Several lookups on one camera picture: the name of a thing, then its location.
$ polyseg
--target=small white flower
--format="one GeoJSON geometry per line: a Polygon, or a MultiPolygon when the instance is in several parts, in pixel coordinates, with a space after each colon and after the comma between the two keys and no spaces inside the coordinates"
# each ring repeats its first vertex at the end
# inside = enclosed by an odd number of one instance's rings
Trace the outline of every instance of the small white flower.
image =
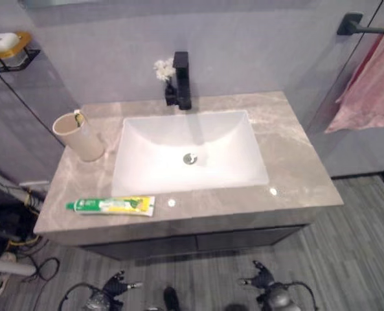
{"type": "Polygon", "coordinates": [[[173,58],[169,58],[166,61],[157,60],[154,63],[154,70],[157,79],[161,81],[169,81],[169,79],[175,74],[176,70],[173,68],[173,58]]]}

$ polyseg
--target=gray floor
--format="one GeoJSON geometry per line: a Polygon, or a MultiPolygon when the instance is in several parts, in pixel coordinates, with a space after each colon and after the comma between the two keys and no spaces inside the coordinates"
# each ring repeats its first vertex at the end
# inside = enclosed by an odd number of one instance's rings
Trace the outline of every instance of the gray floor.
{"type": "MultiPolygon", "coordinates": [[[[315,292],[321,310],[384,310],[384,184],[379,177],[335,182],[344,207],[323,211],[317,221],[274,247],[223,251],[176,259],[117,262],[49,243],[38,261],[57,256],[60,273],[46,287],[37,310],[56,310],[63,293],[76,282],[100,286],[119,269],[144,288],[123,295],[125,310],[163,305],[167,284],[179,293],[184,311],[221,311],[231,303],[258,310],[257,291],[236,284],[254,274],[253,259],[271,268],[280,281],[301,280],[315,292]]],[[[12,277],[0,297],[0,311],[32,310],[43,284],[20,284],[12,277]]],[[[302,288],[291,290],[303,310],[312,310],[302,288]]],[[[87,297],[82,289],[70,296],[64,310],[78,310],[87,297]]]]}

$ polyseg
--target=beige cup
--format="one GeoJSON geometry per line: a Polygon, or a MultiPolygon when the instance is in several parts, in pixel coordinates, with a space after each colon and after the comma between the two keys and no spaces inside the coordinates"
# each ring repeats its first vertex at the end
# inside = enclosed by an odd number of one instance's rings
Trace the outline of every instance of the beige cup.
{"type": "Polygon", "coordinates": [[[104,145],[96,136],[83,115],[79,115],[80,126],[74,113],[67,113],[57,118],[52,125],[55,135],[71,147],[82,161],[97,160],[104,153],[104,145]]]}

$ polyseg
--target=vanity countertop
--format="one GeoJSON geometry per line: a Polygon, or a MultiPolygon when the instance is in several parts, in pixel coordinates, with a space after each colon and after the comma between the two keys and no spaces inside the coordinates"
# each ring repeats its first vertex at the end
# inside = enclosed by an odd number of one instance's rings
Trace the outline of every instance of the vanity countertop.
{"type": "Polygon", "coordinates": [[[196,112],[246,110],[269,184],[156,194],[154,215],[80,215],[65,204],[111,196],[111,180],[126,117],[180,115],[163,100],[88,104],[82,108],[106,144],[84,163],[66,147],[34,232],[68,245],[88,245],[251,227],[309,224],[321,207],[343,201],[283,92],[193,98],[196,112]],[[175,200],[169,207],[168,201],[175,200]]]}

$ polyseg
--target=white sink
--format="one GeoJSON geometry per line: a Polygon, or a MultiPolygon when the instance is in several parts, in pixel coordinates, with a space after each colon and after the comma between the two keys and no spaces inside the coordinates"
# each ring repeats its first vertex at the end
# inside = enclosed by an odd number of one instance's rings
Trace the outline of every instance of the white sink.
{"type": "Polygon", "coordinates": [[[197,113],[124,119],[111,193],[158,194],[268,182],[246,111],[197,113]]]}

